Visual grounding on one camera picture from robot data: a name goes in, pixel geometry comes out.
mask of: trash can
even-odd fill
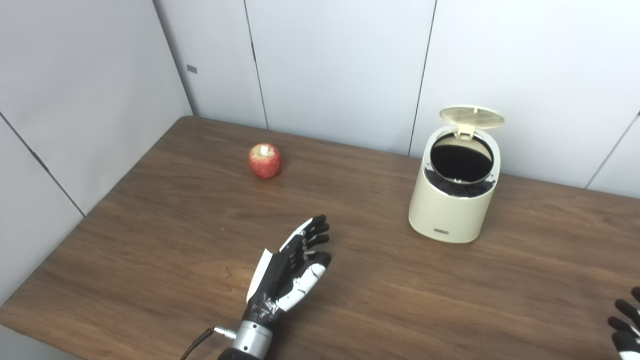
[[[500,174],[500,149],[481,129],[504,122],[480,106],[453,106],[440,117],[452,124],[427,141],[409,205],[409,223],[420,234],[468,243],[480,234]]]

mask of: black cable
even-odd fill
[[[189,356],[189,354],[193,351],[193,349],[195,349],[198,345],[200,345],[201,342],[205,341],[209,336],[211,336],[211,334],[213,334],[213,328],[210,327],[207,330],[205,330],[202,335],[200,335],[192,344],[191,346],[187,349],[187,351],[184,352],[184,355],[180,358],[180,360],[185,360],[187,358],[187,356]]]

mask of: red apple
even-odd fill
[[[259,143],[249,150],[249,166],[251,170],[263,179],[269,179],[280,172],[280,153],[270,143]]]

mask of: robotic hand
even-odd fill
[[[262,360],[284,314],[320,280],[331,262],[327,252],[311,251],[329,241],[326,216],[299,226],[276,254],[264,250],[246,296],[246,310],[238,332],[220,327],[215,332],[234,339],[218,360]]]
[[[633,288],[631,295],[640,302],[639,287]],[[615,316],[608,319],[609,326],[616,330],[611,338],[616,349],[618,349],[618,354],[622,360],[640,360],[640,332],[638,331],[638,328],[640,328],[640,312],[635,306],[622,299],[616,300],[616,309],[630,318],[635,325],[629,325]]]

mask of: panel seam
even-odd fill
[[[9,128],[13,131],[13,133],[15,134],[15,136],[18,137],[18,139],[20,139],[20,141],[22,142],[22,144],[24,145],[24,147],[27,148],[27,150],[29,151],[29,153],[36,159],[36,161],[38,162],[38,164],[40,164],[40,166],[47,172],[47,174],[51,177],[51,179],[56,183],[56,185],[58,185],[58,188],[60,188],[60,190],[62,190],[62,192],[65,194],[65,196],[69,199],[69,201],[76,207],[76,209],[78,210],[78,212],[80,212],[80,214],[83,217],[86,217],[85,213],[80,209],[80,207],[76,204],[76,202],[71,198],[71,195],[69,195],[69,193],[65,190],[64,187],[62,187],[62,185],[60,184],[60,182],[56,179],[55,176],[53,176],[53,174],[51,173],[51,171],[49,170],[49,168],[47,167],[47,165],[45,165],[44,161],[42,161],[42,159],[38,156],[38,154],[36,154],[36,152],[29,146],[29,144],[27,144],[27,142],[23,139],[22,136],[20,136],[20,134],[18,133],[18,131],[13,127],[13,125],[11,125],[11,123],[9,122],[9,120],[5,117],[4,114],[2,114],[2,112],[0,111],[0,117],[3,118],[4,122],[9,126]]]
[[[429,45],[431,45],[431,34],[433,34],[433,23],[436,19],[436,9],[438,8],[438,0],[433,3],[433,14],[431,15],[431,26],[429,27],[429,37],[427,38],[427,49],[424,53],[424,63],[422,64],[422,77],[420,78],[420,88],[418,89],[418,100],[415,104],[415,115],[413,116],[413,127],[411,128],[411,138],[409,139],[409,151],[407,156],[411,156],[411,146],[413,145],[413,133],[415,132],[415,122],[418,119],[418,108],[420,106],[420,95],[422,94],[422,83],[424,82],[424,71],[427,67],[427,55],[429,55]]]
[[[598,174],[600,173],[600,171],[602,170],[602,168],[604,168],[604,165],[607,163],[607,161],[609,161],[609,158],[611,157],[611,155],[613,155],[613,152],[618,148],[618,146],[620,145],[620,143],[622,142],[622,139],[627,135],[627,133],[629,132],[629,130],[631,130],[631,127],[636,123],[636,120],[640,117],[640,113],[638,115],[636,115],[636,117],[633,118],[633,120],[631,120],[631,123],[627,126],[627,128],[625,129],[625,131],[622,133],[622,135],[620,136],[620,138],[618,139],[618,141],[615,143],[615,145],[613,145],[613,147],[611,148],[611,150],[609,151],[609,153],[607,154],[607,156],[604,158],[603,162],[600,164],[600,166],[598,167],[598,169],[596,170],[596,172],[593,174],[593,176],[591,176],[591,179],[589,179],[589,182],[587,183],[587,185],[584,187],[585,189],[588,189],[589,186],[591,186],[591,183],[593,182],[593,180],[595,180],[596,176],[598,176]]]
[[[169,29],[169,24],[167,24],[167,22],[164,21],[165,19],[163,19],[163,16],[160,15],[162,11],[162,5],[159,4],[158,0],[152,0],[152,2],[154,4],[154,8],[156,9],[156,16],[158,17],[158,21],[160,22],[160,28],[163,30],[164,39],[166,40],[166,44],[169,47],[169,52],[171,53],[171,56],[173,58],[173,64],[175,65],[175,70],[177,70],[178,72],[178,78],[180,78],[180,82],[182,83],[182,89],[184,90],[184,94],[187,97],[187,102],[189,103],[189,107],[191,108],[191,113],[194,116],[199,117],[200,112],[195,106],[195,100],[193,99],[193,94],[191,93],[191,91],[189,90],[189,87],[187,86],[188,80],[186,79],[186,77],[189,75],[188,74],[185,74],[184,76],[182,75],[182,71],[180,68],[180,61],[178,61],[178,50],[176,50],[176,47],[173,44],[173,39],[170,36],[171,31]]]
[[[258,77],[258,89],[260,89],[260,100],[262,101],[262,110],[264,112],[264,123],[269,130],[269,120],[267,119],[267,108],[264,105],[264,95],[262,94],[262,82],[260,81],[260,71],[258,70],[258,60],[255,55],[255,46],[253,45],[253,34],[251,32],[251,24],[249,23],[249,10],[246,7],[246,0],[244,3],[244,16],[246,16],[246,27],[249,29],[249,41],[251,41],[251,50],[253,53],[253,63],[255,64],[255,75]]]

